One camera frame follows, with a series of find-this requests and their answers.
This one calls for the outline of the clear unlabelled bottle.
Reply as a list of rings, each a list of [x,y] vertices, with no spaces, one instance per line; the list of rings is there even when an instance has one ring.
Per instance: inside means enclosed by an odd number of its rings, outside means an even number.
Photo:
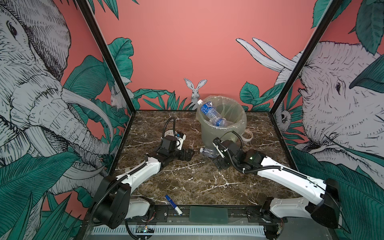
[[[208,148],[200,148],[200,153],[210,159],[215,159],[218,156],[215,150]]]

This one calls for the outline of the Pocari Sweat blue label bottle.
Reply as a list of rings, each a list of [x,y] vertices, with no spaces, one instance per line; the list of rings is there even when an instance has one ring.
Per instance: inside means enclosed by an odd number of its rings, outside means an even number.
[[[203,100],[198,100],[198,106],[202,114],[204,114],[214,126],[222,119],[222,115],[216,110],[211,101],[204,102]]]

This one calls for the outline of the blue cap bottle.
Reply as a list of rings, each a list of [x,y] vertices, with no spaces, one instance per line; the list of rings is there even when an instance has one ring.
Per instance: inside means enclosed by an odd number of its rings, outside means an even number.
[[[214,126],[221,127],[221,128],[227,128],[231,125],[233,125],[233,123],[231,121],[224,119],[224,118],[217,120],[214,124]]]

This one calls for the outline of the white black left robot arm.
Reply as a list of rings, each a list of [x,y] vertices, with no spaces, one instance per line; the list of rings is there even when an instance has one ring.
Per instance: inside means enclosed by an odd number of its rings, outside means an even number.
[[[117,228],[125,219],[143,217],[150,211],[150,200],[138,197],[131,200],[142,183],[158,174],[170,162],[180,160],[189,162],[195,151],[183,148],[186,135],[176,133],[162,137],[160,146],[147,153],[145,160],[116,177],[107,176],[100,183],[92,203],[90,224]]]

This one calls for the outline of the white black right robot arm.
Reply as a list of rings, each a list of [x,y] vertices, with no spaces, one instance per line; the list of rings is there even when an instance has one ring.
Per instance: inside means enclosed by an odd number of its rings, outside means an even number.
[[[295,199],[272,198],[264,204],[263,215],[273,218],[307,218],[330,228],[341,227],[340,185],[334,179],[322,180],[288,168],[271,157],[256,151],[243,151],[242,145],[231,140],[213,140],[219,153],[214,159],[218,170],[233,166],[243,175],[257,175],[272,180],[300,195]]]

